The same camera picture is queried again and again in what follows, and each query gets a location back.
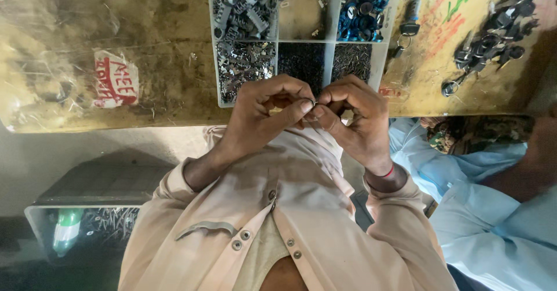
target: shirt sleeve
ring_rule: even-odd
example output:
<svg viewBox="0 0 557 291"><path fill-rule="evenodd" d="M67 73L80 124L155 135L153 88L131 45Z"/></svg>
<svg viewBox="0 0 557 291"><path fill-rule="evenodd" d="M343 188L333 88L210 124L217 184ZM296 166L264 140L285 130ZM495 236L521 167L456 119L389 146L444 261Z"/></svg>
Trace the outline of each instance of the shirt sleeve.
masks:
<svg viewBox="0 0 557 291"><path fill-rule="evenodd" d="M555 264L543 264L549 247L493 228L520 203L495 189L455 183L443 196L431 223L447 262L495 290L549 290L557 283Z"/></svg>
<svg viewBox="0 0 557 291"><path fill-rule="evenodd" d="M160 181L153 199L139 210L120 271L118 290L133 290L184 209L196 197L182 174L187 158Z"/></svg>
<svg viewBox="0 0 557 291"><path fill-rule="evenodd" d="M392 193L376 191L364 179L369 191L366 207L375 223L367 233L387 242L406 263L414 284L421 290L458 290L428 218L418 186L408 175L404 187Z"/></svg>

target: pocket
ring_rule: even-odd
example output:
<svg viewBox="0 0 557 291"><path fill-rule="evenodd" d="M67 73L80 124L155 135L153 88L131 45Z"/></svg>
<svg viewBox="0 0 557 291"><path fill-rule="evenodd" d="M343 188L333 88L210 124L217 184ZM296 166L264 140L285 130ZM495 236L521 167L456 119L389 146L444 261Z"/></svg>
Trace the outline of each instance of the pocket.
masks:
<svg viewBox="0 0 557 291"><path fill-rule="evenodd" d="M231 223L226 223L224 221L219 221L219 222L201 221L199 223L196 223L195 225L191 225L190 227L188 227L184 231L178 233L178 235L176 236L174 241L178 241L181 238L184 238L185 236L189 235L190 233L192 233L194 231L197 231L197 230L200 230L200 229L207 229L207 230L211 230L211 231L228 232L230 234L231 238L234 237L238 233L238 230L236 228L234 228L234 226Z"/></svg>

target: plastic bottle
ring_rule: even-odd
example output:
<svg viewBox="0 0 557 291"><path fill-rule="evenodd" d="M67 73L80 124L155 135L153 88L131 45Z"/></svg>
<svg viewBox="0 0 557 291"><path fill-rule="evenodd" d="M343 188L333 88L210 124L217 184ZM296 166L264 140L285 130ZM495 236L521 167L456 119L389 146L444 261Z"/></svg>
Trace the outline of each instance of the plastic bottle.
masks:
<svg viewBox="0 0 557 291"><path fill-rule="evenodd" d="M58 209L52 249L62 258L77 241L83 209Z"/></svg>

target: light blue shirt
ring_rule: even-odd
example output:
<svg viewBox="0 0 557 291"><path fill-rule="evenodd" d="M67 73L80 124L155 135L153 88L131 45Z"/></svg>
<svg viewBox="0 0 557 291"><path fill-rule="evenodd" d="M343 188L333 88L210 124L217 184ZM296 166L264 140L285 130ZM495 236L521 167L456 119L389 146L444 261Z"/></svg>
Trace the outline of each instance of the light blue shirt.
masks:
<svg viewBox="0 0 557 291"><path fill-rule="evenodd" d="M445 155L410 118L389 127L390 153L440 203L430 218L447 263L495 291L557 290L557 187L520 204L479 181L514 165L526 144Z"/></svg>
<svg viewBox="0 0 557 291"><path fill-rule="evenodd" d="M457 182L429 219L447 263L495 291L557 290L557 188L520 204Z"/></svg>

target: floor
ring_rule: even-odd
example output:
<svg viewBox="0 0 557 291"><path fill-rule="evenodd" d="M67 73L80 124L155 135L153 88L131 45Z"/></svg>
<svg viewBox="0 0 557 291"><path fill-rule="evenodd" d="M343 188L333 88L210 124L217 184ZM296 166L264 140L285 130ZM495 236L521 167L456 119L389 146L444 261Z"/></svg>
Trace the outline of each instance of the floor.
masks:
<svg viewBox="0 0 557 291"><path fill-rule="evenodd" d="M201 126L67 134L13 134L0 126L0 217L23 210L68 170L87 160L177 164L203 154Z"/></svg>

